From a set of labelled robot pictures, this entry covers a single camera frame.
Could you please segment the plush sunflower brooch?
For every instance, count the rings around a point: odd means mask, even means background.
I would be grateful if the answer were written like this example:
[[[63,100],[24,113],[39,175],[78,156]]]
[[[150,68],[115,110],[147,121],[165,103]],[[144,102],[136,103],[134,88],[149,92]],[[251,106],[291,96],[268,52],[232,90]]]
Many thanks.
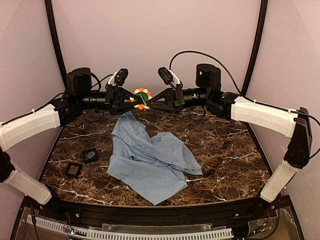
[[[137,88],[133,92],[139,99],[142,100],[141,104],[137,104],[134,108],[139,110],[148,110],[150,107],[147,106],[147,101],[150,100],[153,96],[152,93],[147,88]]]

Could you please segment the light blue shirt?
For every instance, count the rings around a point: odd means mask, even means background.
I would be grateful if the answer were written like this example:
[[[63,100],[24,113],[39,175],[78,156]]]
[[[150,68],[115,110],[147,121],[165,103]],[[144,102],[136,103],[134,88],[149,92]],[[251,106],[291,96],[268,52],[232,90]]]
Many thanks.
[[[132,112],[121,115],[112,131],[107,173],[157,205],[188,184],[184,174],[202,175],[195,156],[170,132],[150,137]]]

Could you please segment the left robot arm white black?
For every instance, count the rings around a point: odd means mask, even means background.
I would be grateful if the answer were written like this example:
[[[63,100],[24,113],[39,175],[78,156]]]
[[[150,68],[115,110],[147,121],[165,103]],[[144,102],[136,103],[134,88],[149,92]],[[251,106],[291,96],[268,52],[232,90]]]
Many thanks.
[[[93,90],[96,78],[90,68],[74,69],[66,75],[66,89],[48,104],[33,109],[19,117],[0,124],[0,181],[31,197],[41,205],[47,205],[54,193],[46,185],[34,179],[14,165],[7,151],[18,143],[44,131],[72,123],[84,110],[108,111],[122,115],[143,104],[143,99],[123,88],[129,72],[126,68],[116,71],[102,91],[102,84]]]

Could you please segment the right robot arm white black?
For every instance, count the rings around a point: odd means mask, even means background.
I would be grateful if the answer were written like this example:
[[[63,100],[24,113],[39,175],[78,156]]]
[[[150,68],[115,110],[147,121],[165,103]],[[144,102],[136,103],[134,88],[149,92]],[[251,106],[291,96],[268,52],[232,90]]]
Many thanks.
[[[310,160],[312,132],[309,113],[250,100],[237,93],[221,91],[221,70],[211,64],[196,66],[196,88],[184,89],[179,78],[165,67],[158,74],[169,87],[147,101],[147,106],[167,113],[203,106],[225,120],[257,125],[290,139],[282,162],[260,191],[260,198],[273,202],[295,174]]]

